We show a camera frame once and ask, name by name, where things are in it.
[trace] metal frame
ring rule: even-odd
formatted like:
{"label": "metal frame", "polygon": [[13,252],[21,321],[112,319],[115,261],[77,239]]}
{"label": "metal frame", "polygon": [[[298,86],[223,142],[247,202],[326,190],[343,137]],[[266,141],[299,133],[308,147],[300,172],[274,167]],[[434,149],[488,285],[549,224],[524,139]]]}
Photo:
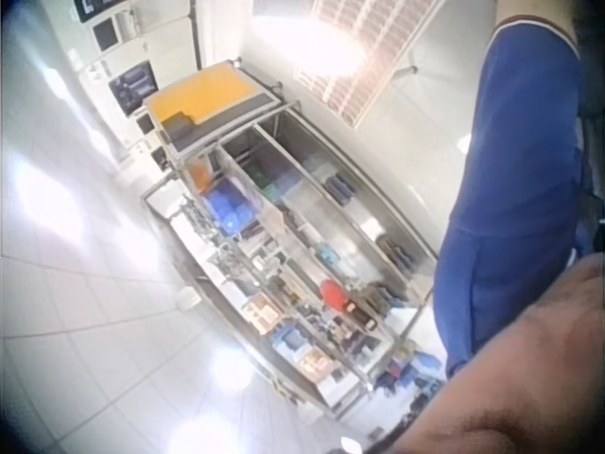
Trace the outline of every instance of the metal frame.
{"label": "metal frame", "polygon": [[[255,82],[255,84],[261,86],[264,91],[268,92],[267,87],[263,86],[260,82],[255,80],[252,76],[248,75],[247,73],[244,73],[244,74],[246,74],[248,77],[250,77]],[[194,187],[193,182],[189,178],[188,173],[183,171],[184,165],[186,164],[186,162],[188,160],[193,159],[193,158],[203,157],[212,150],[216,150],[217,152],[221,153],[223,156],[226,155],[228,158],[233,159],[229,155],[229,153],[227,153],[227,151],[222,147],[222,144],[227,141],[232,140],[237,135],[242,134],[245,131],[255,130],[256,132],[258,132],[261,135],[261,137],[264,140],[268,141],[278,152],[283,154],[286,157],[286,159],[302,173],[302,175],[305,177],[305,179],[307,181],[309,181],[312,184],[312,186],[316,190],[318,190],[325,199],[327,199],[332,205],[335,206],[335,209],[337,209],[338,212],[342,214],[342,216],[345,218],[347,223],[350,224],[350,226],[352,228],[354,228],[354,230],[361,236],[361,238],[363,238],[367,243],[369,243],[371,245],[373,250],[378,254],[378,256],[382,259],[382,261],[385,262],[385,264],[387,265],[387,267],[389,267],[389,269],[393,272],[393,274],[396,277],[402,279],[403,282],[407,282],[408,279],[403,275],[403,273],[401,271],[399,271],[399,269],[397,269],[396,266],[394,264],[392,264],[392,262],[390,262],[390,260],[376,246],[376,244],[353,221],[353,219],[348,215],[348,213],[346,213],[344,210],[342,210],[342,208],[337,204],[337,202],[323,189],[323,187],[319,184],[319,182],[309,172],[307,172],[297,161],[295,161],[294,158],[292,158],[292,156],[288,153],[288,151],[285,148],[283,148],[273,137],[271,137],[271,135],[269,133],[267,133],[265,130],[263,130],[263,128],[260,127],[261,122],[266,121],[279,114],[288,113],[288,114],[292,115],[293,118],[296,119],[299,123],[301,123],[301,125],[303,127],[305,127],[309,133],[311,133],[313,136],[315,136],[317,139],[319,139],[323,143],[323,145],[325,145],[325,149],[329,153],[331,153],[333,155],[333,157],[337,159],[338,162],[340,162],[343,166],[345,166],[346,168],[351,170],[353,172],[353,174],[363,184],[365,184],[370,189],[370,191],[373,192],[373,194],[379,198],[379,200],[381,202],[384,203],[385,207],[392,214],[396,223],[402,228],[402,230],[404,230],[405,232],[410,234],[412,239],[415,240],[416,243],[420,246],[420,248],[421,248],[422,252],[425,254],[425,256],[429,260],[432,260],[433,262],[436,261],[437,255],[435,254],[435,252],[422,239],[420,234],[411,226],[409,221],[407,221],[407,219],[399,211],[399,209],[397,209],[395,207],[394,203],[388,198],[388,196],[386,196],[380,190],[380,188],[378,188],[377,185],[372,182],[372,180],[365,174],[365,172],[361,168],[359,168],[351,160],[351,158],[349,158],[340,148],[338,148],[328,138],[326,138],[320,130],[318,130],[313,124],[311,124],[306,118],[304,118],[299,112],[297,112],[295,110],[295,108],[297,106],[300,106],[300,103],[298,101],[287,102],[287,103],[284,102],[284,103],[282,103],[282,105],[279,105],[279,102],[281,102],[281,101],[278,101],[279,98],[277,96],[275,96],[274,94],[272,94],[271,92],[269,92],[269,95],[273,99],[276,100],[276,105],[273,105],[272,108],[270,108],[270,107],[268,108],[267,106],[264,106],[262,109],[260,109],[258,111],[254,111],[253,113],[244,115],[243,117],[240,117],[237,120],[226,125],[225,128],[223,128],[223,129],[227,132],[224,133],[222,136],[220,134],[223,132],[223,129],[217,130],[217,131],[215,131],[215,133],[212,134],[212,138],[209,139],[209,136],[206,136],[206,137],[200,139],[199,141],[197,141],[196,144],[193,144],[189,148],[186,148],[184,151],[179,153],[180,154],[179,159],[176,162],[173,161],[173,164],[175,164],[175,170],[164,175],[163,178],[159,182],[155,183],[148,191],[146,191],[146,193],[142,196],[142,201],[147,206],[149,206],[147,200],[153,193],[155,193],[158,189],[160,189],[164,184],[166,184],[170,180],[173,180],[176,178],[181,178],[183,180],[183,182],[185,183],[185,186],[187,187],[188,191],[190,192],[190,195],[192,196],[193,200],[195,201],[195,203],[198,206],[201,213],[204,214],[205,216],[207,216],[209,219],[211,219],[212,222],[214,222],[212,216],[210,216],[210,213],[208,212],[208,210],[205,206],[205,203],[204,203],[204,200],[202,199],[202,197],[196,191],[191,189],[192,187]],[[159,131],[162,131],[161,126],[157,125],[157,122],[156,122],[154,116],[151,114],[150,117],[151,117],[152,121],[154,122],[154,125],[156,126],[156,128]],[[263,198],[265,197],[264,194],[262,194],[262,192],[260,191],[260,189],[258,189],[255,186],[255,184],[253,184],[251,187],[257,189],[256,192],[260,193]],[[295,238],[294,239],[295,241],[298,239],[296,236],[294,236],[294,235],[292,235],[292,236],[293,236],[293,238]],[[375,311],[373,311],[373,309],[371,307],[365,307],[366,306],[365,304],[362,305],[362,308],[367,310],[378,321],[381,331],[389,334],[389,336],[393,340],[393,344],[390,347],[390,349],[387,351],[387,353],[384,356],[382,356],[380,359],[378,359],[378,361],[370,368],[370,370],[367,373],[364,373],[363,371],[361,371],[359,369],[359,367],[354,365],[351,361],[349,361],[347,358],[345,358],[343,355],[341,355],[338,351],[336,351],[336,349],[325,345],[324,341],[320,338],[319,334],[317,332],[315,332],[313,327],[311,325],[309,325],[309,323],[306,323],[305,320],[301,321],[301,319],[303,317],[300,314],[298,314],[298,312],[296,310],[292,309],[287,304],[285,304],[283,301],[281,301],[280,297],[278,297],[277,295],[274,295],[273,292],[270,291],[269,288],[267,288],[267,285],[264,282],[263,276],[258,275],[259,273],[258,273],[257,269],[251,263],[248,263],[250,260],[239,250],[237,245],[234,244],[230,238],[223,236],[221,239],[224,240],[225,243],[229,244],[231,246],[231,249],[233,251],[235,251],[235,253],[240,257],[240,259],[242,259],[242,262],[244,263],[245,268],[249,272],[252,273],[252,275],[258,280],[259,283],[261,283],[262,290],[273,301],[278,303],[279,306],[282,308],[282,310],[285,311],[285,313],[287,315],[292,317],[297,322],[301,323],[302,326],[305,329],[307,329],[307,331],[309,331],[309,333],[311,333],[311,335],[318,342],[318,345],[322,346],[321,350],[323,350],[325,353],[327,353],[332,358],[335,358],[336,360],[340,361],[346,368],[349,369],[349,371],[351,373],[353,373],[354,375],[357,376],[357,378],[359,379],[359,382],[357,383],[357,385],[353,386],[345,394],[345,396],[342,397],[342,399],[340,399],[340,401],[338,403],[342,402],[346,397],[351,396],[353,393],[356,393],[357,396],[351,402],[345,404],[344,408],[342,408],[342,409],[338,408],[337,410],[330,408],[330,406],[328,406],[326,404],[326,402],[317,401],[317,399],[315,397],[309,395],[307,392],[300,389],[299,386],[297,386],[295,383],[291,383],[289,378],[286,375],[282,374],[279,370],[277,370],[277,368],[275,368],[273,366],[273,364],[271,362],[266,360],[255,349],[255,347],[246,340],[245,336],[240,335],[240,333],[238,333],[238,330],[234,327],[234,325],[231,324],[231,322],[229,322],[229,320],[227,319],[227,317],[224,314],[221,313],[221,317],[223,317],[223,319],[227,322],[227,325],[232,328],[233,334],[240,340],[242,345],[244,345],[244,347],[254,356],[254,358],[256,360],[258,360],[260,363],[262,363],[263,366],[268,371],[270,371],[275,376],[278,376],[280,379],[285,380],[285,382],[287,382],[288,385],[292,387],[293,391],[295,391],[296,393],[299,393],[300,396],[303,396],[309,402],[313,402],[314,405],[317,405],[324,412],[326,412],[327,414],[330,414],[331,416],[336,417],[336,418],[342,416],[343,414],[346,414],[346,412],[355,405],[355,403],[358,401],[358,399],[361,398],[361,396],[365,395],[365,393],[367,393],[367,391],[369,390],[368,389],[369,385],[372,384],[372,379],[374,378],[375,374],[377,372],[380,372],[382,369],[384,369],[384,367],[386,367],[386,365],[388,364],[388,362],[390,360],[390,357],[392,356],[392,352],[406,340],[410,331],[413,329],[414,325],[416,324],[416,322],[422,315],[425,307],[429,304],[429,301],[430,301],[430,298],[432,295],[432,289],[429,290],[427,292],[427,294],[425,294],[425,296],[422,296],[422,295],[416,293],[416,296],[420,299],[421,304],[418,307],[417,312],[414,314],[412,319],[408,322],[408,324],[406,325],[406,328],[404,329],[403,333],[400,336],[396,335],[393,332],[393,330],[389,326],[386,325],[384,320],[382,320],[381,317],[379,317],[377,314],[375,314]],[[317,258],[313,254],[310,253],[309,256],[313,257],[315,259],[315,261],[317,261]],[[318,262],[318,263],[319,263],[319,267],[322,270],[327,270],[320,262]],[[327,271],[327,275],[333,275],[333,274],[331,272]]]}
{"label": "metal frame", "polygon": [[320,139],[320,141],[325,145],[334,155],[339,159],[339,161],[348,167],[357,178],[359,178],[367,187],[369,187],[372,192],[383,202],[390,212],[395,216],[395,219],[399,222],[402,229],[406,232],[409,232],[414,240],[419,244],[423,252],[426,256],[432,259],[434,262],[437,262],[438,254],[431,248],[431,246],[422,238],[422,236],[418,233],[418,231],[411,225],[409,220],[404,216],[404,214],[395,206],[393,201],[387,196],[382,189],[380,189],[376,183],[372,182],[372,179],[349,157],[347,156],[337,145],[335,145],[330,139],[326,138],[325,135],[308,119],[306,119],[302,114],[296,112],[294,109],[286,109],[289,114],[294,116],[298,121],[303,124],[309,132],[311,132],[315,137]]}

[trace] metal shelf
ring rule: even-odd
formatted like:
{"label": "metal shelf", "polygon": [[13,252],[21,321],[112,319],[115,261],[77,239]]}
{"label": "metal shelf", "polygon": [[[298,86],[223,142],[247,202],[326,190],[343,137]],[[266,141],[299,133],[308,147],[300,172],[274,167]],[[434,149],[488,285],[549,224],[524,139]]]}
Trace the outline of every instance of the metal shelf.
{"label": "metal shelf", "polygon": [[[252,195],[255,197],[252,197],[251,202],[253,204],[255,204],[255,207],[260,211],[263,212],[267,209],[269,210],[276,210],[277,212],[279,212],[281,214],[281,211],[275,207],[275,205],[273,205],[273,203],[267,198],[267,196],[265,196],[265,194],[263,193],[263,191],[260,190],[260,188],[256,185],[256,183],[252,180],[252,178],[237,164],[237,162],[235,161],[235,159],[221,146],[217,146],[216,148],[217,150],[219,150],[221,152],[221,157],[222,159],[226,160],[226,164],[227,164],[227,168],[223,168],[223,171],[226,172],[225,175],[228,175],[229,172],[231,172],[231,175],[233,177],[235,177],[236,179],[239,179],[239,181],[245,186],[245,188],[249,191],[252,192]],[[262,221],[263,216],[261,216],[260,218],[257,217],[257,220],[261,223],[261,225],[263,225],[263,227],[265,227],[265,229],[269,232],[270,235],[273,236],[273,238],[278,242],[278,244],[280,244],[282,246],[282,248],[287,252],[288,248],[287,248],[287,244],[281,244],[280,240],[283,241],[284,236],[280,235],[279,232],[276,232],[276,226],[272,225],[272,223],[264,223],[264,221]],[[346,282],[344,282],[341,278],[337,277],[336,275],[334,275],[323,263],[321,263],[313,253],[311,253],[311,251],[309,250],[309,248],[296,236],[296,233],[294,233],[292,231],[292,229],[290,229],[285,222],[281,223],[281,226],[284,228],[284,234],[288,237],[288,239],[291,239],[294,241],[294,243],[301,248],[301,250],[303,250],[307,257],[309,257],[318,267],[320,267],[320,269],[325,272],[328,276],[330,276],[331,279],[333,279],[335,282],[339,283],[341,286],[343,286],[344,288],[347,287]],[[376,311],[369,305],[367,305],[365,302],[361,301],[359,302],[360,304],[358,304],[362,309],[364,309],[366,312],[368,312],[368,314],[370,314],[375,320],[376,323],[384,330],[386,331],[392,338],[393,340],[397,339],[397,335],[395,334],[395,332],[392,330],[392,328],[390,328],[390,326],[388,326],[384,319],[380,316],[380,314],[376,313]]]}
{"label": "metal shelf", "polygon": [[[372,239],[357,225],[357,223],[351,218],[349,213],[345,209],[342,208],[338,204],[336,200],[323,188],[323,186],[311,175],[298,161],[296,161],[287,150],[282,147],[273,137],[271,137],[263,128],[261,128],[258,124],[255,124],[254,129],[265,139],[267,140],[275,149],[277,149],[289,163],[291,163],[297,170],[299,170],[305,179],[313,185],[315,189],[317,189],[320,194],[328,200],[334,208],[347,220],[347,222],[353,227],[353,229],[357,232],[359,236],[361,236],[365,242],[370,245],[370,247],[374,250],[374,252],[382,259],[382,261],[389,267],[390,271],[397,276],[402,282],[406,284],[410,284],[410,279],[406,277],[397,266],[392,263],[389,258],[385,255],[385,253],[378,247],[378,245],[372,241]],[[419,293],[417,289],[414,287],[408,287],[411,291],[413,291],[414,295],[421,302],[423,300],[423,296]]]}
{"label": "metal shelf", "polygon": [[[203,200],[203,197],[201,197],[199,194],[195,194],[195,201],[198,203],[198,205],[201,205],[199,208],[200,208],[200,211],[202,211],[202,213],[204,214],[204,216],[206,216],[206,217],[208,217],[208,219],[212,219],[214,221],[210,212],[205,208],[205,202]],[[277,303],[278,306],[280,307],[280,309],[282,309],[282,311],[286,315],[289,315],[290,317],[295,319],[297,322],[299,322],[311,334],[313,339],[315,339],[315,341],[317,342],[317,346],[325,354],[338,360],[343,366],[345,366],[354,375],[356,375],[363,383],[370,383],[370,378],[364,372],[359,370],[359,368],[352,361],[350,361],[348,358],[346,358],[344,355],[342,355],[336,348],[331,347],[330,345],[327,345],[326,342],[321,338],[320,333],[315,329],[315,327],[313,325],[311,325],[311,323],[309,323],[303,317],[303,315],[298,313],[298,311],[296,311],[294,309],[294,307],[292,307],[288,303],[284,302],[281,297],[276,295],[268,287],[268,282],[265,279],[265,276],[258,269],[256,269],[256,267],[254,267],[254,265],[251,263],[251,260],[239,249],[237,244],[230,237],[225,236],[222,233],[220,233],[219,229],[218,229],[218,231],[219,231],[218,235],[221,239],[221,242],[223,244],[227,244],[230,247],[230,249],[237,255],[237,257],[242,261],[244,268],[246,268],[246,270],[259,282],[259,286],[260,286],[261,290],[263,290],[263,292],[265,292],[266,295],[269,296],[271,298],[271,300],[273,300],[273,302]]]}

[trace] blue cloth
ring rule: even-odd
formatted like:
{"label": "blue cloth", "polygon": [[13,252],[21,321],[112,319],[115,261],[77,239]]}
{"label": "blue cloth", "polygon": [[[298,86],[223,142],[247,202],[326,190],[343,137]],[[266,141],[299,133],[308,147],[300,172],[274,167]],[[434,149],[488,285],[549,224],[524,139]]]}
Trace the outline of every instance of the blue cloth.
{"label": "blue cloth", "polygon": [[495,36],[435,276],[452,376],[564,270],[578,222],[579,59],[549,29]]}

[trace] red object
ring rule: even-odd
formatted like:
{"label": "red object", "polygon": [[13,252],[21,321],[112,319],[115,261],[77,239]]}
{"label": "red object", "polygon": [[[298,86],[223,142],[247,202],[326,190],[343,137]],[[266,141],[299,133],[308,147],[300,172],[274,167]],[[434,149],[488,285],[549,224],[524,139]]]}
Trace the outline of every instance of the red object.
{"label": "red object", "polygon": [[326,279],[320,285],[320,292],[323,301],[332,309],[338,312],[344,312],[345,306],[349,301],[349,295],[342,287],[332,279]]}

